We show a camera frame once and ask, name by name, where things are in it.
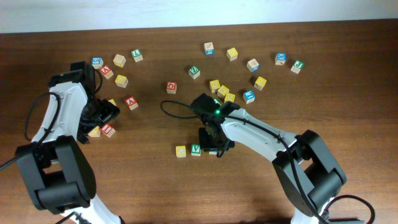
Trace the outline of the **green V letter block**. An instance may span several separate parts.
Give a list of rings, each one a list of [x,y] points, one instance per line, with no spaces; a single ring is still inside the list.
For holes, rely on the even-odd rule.
[[[199,144],[192,144],[191,145],[191,151],[190,151],[192,156],[201,156],[201,147]]]

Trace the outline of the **yellow C letter block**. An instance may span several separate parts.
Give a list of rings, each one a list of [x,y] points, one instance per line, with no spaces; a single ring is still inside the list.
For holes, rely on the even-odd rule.
[[[177,158],[182,158],[187,156],[186,147],[185,146],[177,146],[175,148]]]

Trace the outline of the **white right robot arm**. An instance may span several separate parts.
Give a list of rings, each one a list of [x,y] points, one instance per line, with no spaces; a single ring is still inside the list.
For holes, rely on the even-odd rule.
[[[272,162],[281,186],[295,207],[292,223],[325,223],[326,205],[346,183],[343,169],[323,139],[311,130],[295,134],[251,116],[236,103],[220,105],[202,94],[191,103],[200,118],[200,148],[221,157],[241,143]]]

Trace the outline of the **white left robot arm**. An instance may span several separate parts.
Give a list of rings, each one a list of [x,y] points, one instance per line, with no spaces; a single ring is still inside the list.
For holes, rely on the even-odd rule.
[[[79,143],[115,119],[120,110],[96,97],[98,72],[85,61],[49,81],[49,105],[37,134],[16,150],[17,166],[32,203],[76,223],[123,223],[96,194],[96,178]]]

